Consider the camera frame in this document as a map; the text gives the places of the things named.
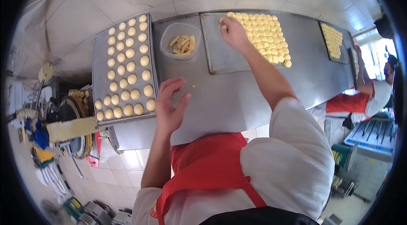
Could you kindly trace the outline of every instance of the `worker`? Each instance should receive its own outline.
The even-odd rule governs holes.
[[[389,54],[384,67],[385,80],[370,79],[362,59],[360,47],[356,45],[359,73],[357,76],[358,91],[355,95],[339,94],[322,103],[309,112],[313,116],[349,117],[352,123],[370,119],[388,103],[392,94],[394,66],[398,64],[397,58]]]
[[[225,19],[221,34],[247,59],[272,109],[270,137],[247,143],[241,133],[230,133],[170,147],[193,97],[184,94],[173,108],[171,97],[186,80],[163,82],[132,224],[316,224],[334,175],[329,143],[288,81],[248,41],[242,25]]]

